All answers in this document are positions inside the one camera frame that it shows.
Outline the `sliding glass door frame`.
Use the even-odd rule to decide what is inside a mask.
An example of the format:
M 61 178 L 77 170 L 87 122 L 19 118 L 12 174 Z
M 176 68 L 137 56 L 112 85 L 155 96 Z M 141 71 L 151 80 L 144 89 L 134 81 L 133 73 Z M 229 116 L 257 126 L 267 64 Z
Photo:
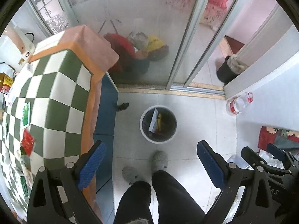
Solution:
M 215 60 L 224 58 L 219 45 L 245 1 L 172 0 L 171 5 L 188 21 L 166 89 L 222 84 L 216 79 Z

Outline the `left black trouser leg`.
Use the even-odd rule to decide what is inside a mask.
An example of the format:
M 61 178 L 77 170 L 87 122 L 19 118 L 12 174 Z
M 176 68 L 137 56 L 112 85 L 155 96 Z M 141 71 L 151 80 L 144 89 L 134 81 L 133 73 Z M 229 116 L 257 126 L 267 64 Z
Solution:
M 123 194 L 113 223 L 154 223 L 150 211 L 151 186 L 137 181 Z

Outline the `crushed clear bottle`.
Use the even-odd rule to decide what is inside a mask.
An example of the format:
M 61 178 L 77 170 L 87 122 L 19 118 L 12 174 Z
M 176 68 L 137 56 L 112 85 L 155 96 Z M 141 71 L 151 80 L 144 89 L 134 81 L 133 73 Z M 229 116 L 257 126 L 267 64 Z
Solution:
M 253 170 L 253 168 L 240 155 L 234 154 L 229 157 L 227 163 L 231 162 L 235 163 L 239 168 Z

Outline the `left grey slipper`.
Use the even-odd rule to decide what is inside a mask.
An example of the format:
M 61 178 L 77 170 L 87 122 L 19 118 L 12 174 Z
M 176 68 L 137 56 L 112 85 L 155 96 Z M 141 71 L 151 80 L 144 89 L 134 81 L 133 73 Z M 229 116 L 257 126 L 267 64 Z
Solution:
M 122 177 L 130 186 L 138 181 L 143 180 L 142 175 L 139 174 L 137 169 L 131 166 L 126 166 L 123 168 Z

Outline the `clear plastic bottle red cap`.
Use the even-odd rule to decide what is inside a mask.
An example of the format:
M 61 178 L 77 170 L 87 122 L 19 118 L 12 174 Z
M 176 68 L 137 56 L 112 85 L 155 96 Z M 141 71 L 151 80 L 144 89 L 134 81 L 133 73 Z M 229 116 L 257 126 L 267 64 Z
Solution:
M 253 102 L 253 93 L 243 93 L 242 95 L 229 100 L 226 104 L 228 114 L 238 115 L 242 113 Z

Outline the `green white checkered tablecloth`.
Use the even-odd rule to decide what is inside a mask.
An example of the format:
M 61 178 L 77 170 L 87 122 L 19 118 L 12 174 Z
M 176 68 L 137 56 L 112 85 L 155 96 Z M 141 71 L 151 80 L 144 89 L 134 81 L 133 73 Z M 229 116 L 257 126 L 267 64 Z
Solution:
M 75 163 L 96 143 L 101 81 L 118 60 L 110 42 L 85 25 L 37 44 L 1 111 L 1 223 L 27 223 L 29 198 L 41 166 L 52 170 Z M 28 102 L 30 125 L 22 128 L 22 108 Z M 25 129 L 35 140 L 30 156 L 21 148 Z M 20 176 L 26 179 L 28 197 Z M 57 188 L 68 219 L 77 223 L 64 188 Z M 82 193 L 103 223 L 96 203 L 96 174 Z

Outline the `red snack wrapper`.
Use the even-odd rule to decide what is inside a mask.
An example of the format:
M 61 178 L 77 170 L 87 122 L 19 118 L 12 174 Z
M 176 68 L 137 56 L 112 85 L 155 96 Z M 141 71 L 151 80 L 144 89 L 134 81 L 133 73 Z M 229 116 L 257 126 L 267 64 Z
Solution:
M 27 129 L 23 131 L 23 138 L 21 140 L 21 148 L 22 151 L 27 155 L 30 156 L 33 152 L 35 140 L 29 133 Z

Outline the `green snack wrapper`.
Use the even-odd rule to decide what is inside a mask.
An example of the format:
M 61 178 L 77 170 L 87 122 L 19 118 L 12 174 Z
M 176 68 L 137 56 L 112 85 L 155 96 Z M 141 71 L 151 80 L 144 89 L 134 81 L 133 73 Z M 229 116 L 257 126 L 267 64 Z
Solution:
M 27 128 L 30 125 L 30 102 L 24 103 L 22 108 L 22 118 L 21 118 L 21 127 Z

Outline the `blue cabinet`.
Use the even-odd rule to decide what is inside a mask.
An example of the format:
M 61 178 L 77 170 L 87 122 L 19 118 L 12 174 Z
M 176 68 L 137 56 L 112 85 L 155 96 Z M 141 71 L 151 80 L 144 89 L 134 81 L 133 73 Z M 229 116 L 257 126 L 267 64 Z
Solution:
M 96 203 L 98 204 L 103 223 L 113 223 L 115 217 L 112 187 L 113 135 L 118 92 L 108 75 L 101 81 L 100 104 L 94 130 L 94 141 L 105 143 L 106 154 L 96 171 Z

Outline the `green packet lower table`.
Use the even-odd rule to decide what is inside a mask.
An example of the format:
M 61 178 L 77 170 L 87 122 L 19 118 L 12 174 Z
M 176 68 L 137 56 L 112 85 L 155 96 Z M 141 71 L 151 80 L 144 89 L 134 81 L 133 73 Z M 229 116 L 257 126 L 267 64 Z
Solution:
M 21 182 L 21 187 L 22 187 L 24 196 L 28 197 L 29 196 L 29 191 L 28 191 L 28 187 L 27 187 L 27 184 L 26 184 L 26 179 L 25 179 L 24 176 L 20 176 L 20 182 Z

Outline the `right grey slipper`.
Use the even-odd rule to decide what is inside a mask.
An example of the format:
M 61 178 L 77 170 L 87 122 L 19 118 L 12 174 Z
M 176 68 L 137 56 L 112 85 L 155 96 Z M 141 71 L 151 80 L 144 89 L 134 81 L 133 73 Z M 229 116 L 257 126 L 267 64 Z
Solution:
M 156 151 L 152 157 L 151 170 L 152 173 L 157 171 L 167 171 L 168 168 L 168 155 L 164 151 Z

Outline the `white yellow wrapper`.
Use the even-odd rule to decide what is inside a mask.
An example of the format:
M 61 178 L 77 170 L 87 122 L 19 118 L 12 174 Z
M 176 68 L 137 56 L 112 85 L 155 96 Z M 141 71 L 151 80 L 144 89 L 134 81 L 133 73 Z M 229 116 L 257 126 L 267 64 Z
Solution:
M 158 133 L 161 130 L 162 130 L 162 114 L 157 109 L 155 109 L 149 125 L 149 131 L 151 133 Z

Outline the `small black floor object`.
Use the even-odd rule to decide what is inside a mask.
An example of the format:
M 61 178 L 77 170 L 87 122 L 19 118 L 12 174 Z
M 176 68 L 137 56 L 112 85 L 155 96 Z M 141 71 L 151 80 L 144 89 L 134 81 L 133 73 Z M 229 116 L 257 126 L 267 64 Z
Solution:
M 116 106 L 116 111 L 120 112 L 120 111 L 126 110 L 129 106 L 130 106 L 129 103 L 122 103 L 122 104 Z

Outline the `grey slipper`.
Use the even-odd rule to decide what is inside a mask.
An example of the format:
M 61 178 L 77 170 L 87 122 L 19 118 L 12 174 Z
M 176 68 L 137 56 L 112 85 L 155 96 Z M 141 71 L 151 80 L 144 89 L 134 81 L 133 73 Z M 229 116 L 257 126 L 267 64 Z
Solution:
M 139 174 L 137 169 L 131 166 L 126 166 L 123 168 L 122 177 L 130 186 L 138 181 L 143 180 L 142 175 Z
M 164 151 L 156 151 L 152 157 L 151 170 L 152 173 L 157 171 L 167 171 L 168 168 L 168 155 Z

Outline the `white round trash bin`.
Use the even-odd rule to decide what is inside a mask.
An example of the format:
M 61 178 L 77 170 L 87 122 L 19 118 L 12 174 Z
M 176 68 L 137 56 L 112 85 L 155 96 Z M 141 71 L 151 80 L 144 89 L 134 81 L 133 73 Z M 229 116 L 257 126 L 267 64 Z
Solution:
M 148 142 L 156 145 L 166 144 L 176 135 L 177 119 L 168 107 L 154 105 L 143 112 L 139 128 Z

